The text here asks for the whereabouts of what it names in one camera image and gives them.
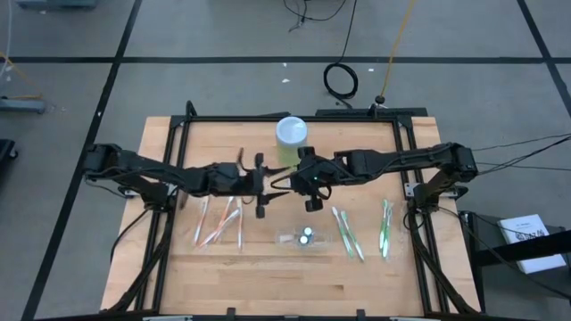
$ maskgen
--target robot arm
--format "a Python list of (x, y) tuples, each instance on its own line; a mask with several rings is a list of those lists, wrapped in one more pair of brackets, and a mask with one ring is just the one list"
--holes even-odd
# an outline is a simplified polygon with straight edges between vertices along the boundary
[[(385, 173), (403, 170), (438, 168), (440, 171), (427, 183), (417, 185), (410, 206), (433, 211), (438, 205), (438, 196), (457, 182), (469, 182), (477, 175), (472, 151), (460, 144), (438, 144), (430, 148), (405, 152), (376, 152), (351, 150), (335, 152), (328, 160), (315, 154), (313, 147), (299, 151), (297, 170), (274, 180), (271, 185), (278, 190), (309, 195), (305, 202), (307, 211), (323, 209), (323, 201), (331, 196), (337, 185), (362, 185)], [(287, 168), (263, 167), (263, 155), (255, 157), (255, 168), (244, 169), (242, 153), (236, 163), (212, 163), (201, 168), (181, 169), (156, 160), (147, 159), (135, 152), (124, 151), (115, 144), (94, 144), (87, 150), (84, 163), (85, 179), (113, 180), (121, 188), (139, 193), (145, 205), (164, 207), (169, 199), (169, 185), (201, 197), (256, 196), (256, 216), (264, 217), (264, 205), (282, 193), (263, 193), (264, 177), (276, 175)], [(239, 166), (245, 171), (240, 175)], [(151, 182), (147, 178), (158, 180)], [(277, 183), (289, 179), (288, 187)]]

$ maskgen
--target white paper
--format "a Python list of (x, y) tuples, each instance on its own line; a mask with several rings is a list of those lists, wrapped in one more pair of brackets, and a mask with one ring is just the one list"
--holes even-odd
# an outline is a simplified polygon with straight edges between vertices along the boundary
[[(547, 228), (545, 228), (542, 219), (537, 214), (521, 218), (502, 219), (498, 221), (498, 226), (521, 232), (518, 234), (502, 229), (501, 232), (509, 244), (526, 241), (531, 238), (530, 235), (541, 237), (550, 234)], [(564, 267), (565, 261), (561, 254), (556, 254), (544, 258), (521, 260), (517, 265), (522, 272), (530, 274), (547, 269)]]

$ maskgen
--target wooden tabletop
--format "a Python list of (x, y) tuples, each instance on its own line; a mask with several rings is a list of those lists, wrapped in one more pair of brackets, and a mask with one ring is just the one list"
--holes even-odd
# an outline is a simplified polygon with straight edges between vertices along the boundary
[[(162, 160), (170, 118), (147, 119), (139, 153)], [(418, 148), (440, 143), (434, 118), (413, 118)], [(190, 126), (185, 167), (236, 161), (244, 148), (244, 165), (263, 152), (265, 164), (277, 162), (275, 123), (196, 122)], [(331, 158), (334, 151), (375, 149), (395, 151), (393, 130), (383, 123), (308, 123), (308, 144)], [(181, 135), (178, 131), (175, 146)], [(406, 134), (402, 131), (404, 141)], [(171, 159), (175, 160), (175, 148)], [(424, 170), (428, 180), (435, 169)], [(394, 203), (391, 250), (384, 260), (378, 250), (382, 200)], [(266, 218), (257, 219), (254, 205), (244, 206), (244, 249), (237, 248), (237, 226), (221, 243), (196, 249), (193, 237), (201, 200), (190, 198), (175, 219), (169, 264), (162, 295), (164, 314), (354, 316), (365, 309), (368, 316), (420, 316), (422, 305), (410, 235), (402, 226), (404, 199), (399, 174), (382, 175), (366, 185), (335, 187), (322, 211), (307, 213), (304, 197), (288, 194), (266, 207)], [(211, 198), (201, 240), (219, 222), (226, 198)], [(441, 205), (455, 210), (453, 201)], [(331, 206), (346, 210), (351, 227), (365, 253), (365, 262), (350, 259), (343, 247)], [(142, 211), (139, 199), (127, 201), (121, 230)], [(109, 308), (128, 289), (139, 272), (147, 240), (150, 215), (127, 233), (115, 251), (102, 308)], [(457, 218), (445, 212), (432, 214), (442, 270), (473, 308), (479, 309), (468, 255)], [(278, 233), (301, 226), (331, 238), (318, 248), (299, 249), (276, 243)], [(434, 279), (428, 269), (432, 308), (438, 310)], [(146, 307), (154, 288), (150, 277)]]

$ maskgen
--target concrete floor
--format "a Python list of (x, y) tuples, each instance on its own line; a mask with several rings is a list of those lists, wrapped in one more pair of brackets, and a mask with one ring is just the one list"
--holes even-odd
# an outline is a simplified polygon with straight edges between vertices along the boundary
[[(6, 42), (8, 0), (0, 0), (0, 44)], [(340, 0), (313, 0), (309, 15), (328, 16)], [(91, 12), (41, 14), (14, 7), (12, 56), (113, 57), (132, 0), (104, 1)], [(571, 56), (571, 3), (527, 4), (553, 57)], [(348, 56), (387, 56), (406, 10), (404, 1), (360, 0)], [(351, 8), (331, 21), (296, 18), (281, 0), (144, 0), (125, 56), (335, 56), (343, 49)], [(516, 0), (420, 1), (400, 56), (541, 57)], [(360, 77), (356, 108), (368, 106), (382, 86), (385, 64), (350, 64)], [(111, 65), (19, 63), (42, 89), (44, 115), (0, 113), (0, 137), (16, 140), (20, 158), (0, 185), (0, 318), (21, 317), (67, 192), (80, 149)], [(322, 84), (325, 63), (122, 64), (96, 141), (136, 150), (148, 116), (180, 114), (187, 99), (202, 115), (255, 115), (276, 111), (311, 115), (341, 108)], [(571, 65), (558, 65), (571, 82)], [(10, 72), (1, 95), (34, 94)], [(349, 86), (332, 71), (335, 88)], [(480, 147), (571, 132), (571, 118), (545, 64), (396, 64), (388, 87), (393, 108), (427, 107), (443, 141)], [(501, 162), (545, 143), (477, 154)], [(567, 167), (567, 145), (525, 165)], [(470, 184), (459, 207), (510, 218), (539, 213), (545, 223), (571, 228), (566, 172), (506, 169)], [(48, 279), (37, 317), (95, 313), (108, 274), (109, 250), (124, 202), (82, 185)], [(568, 302), (523, 297), (486, 285), (493, 316), (560, 319)]]

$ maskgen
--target yellow liquid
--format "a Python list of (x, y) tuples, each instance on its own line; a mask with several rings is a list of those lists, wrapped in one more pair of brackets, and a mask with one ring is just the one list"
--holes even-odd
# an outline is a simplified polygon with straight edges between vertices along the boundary
[(287, 147), (277, 144), (277, 159), (282, 166), (293, 166), (300, 163), (297, 157), (298, 147)]

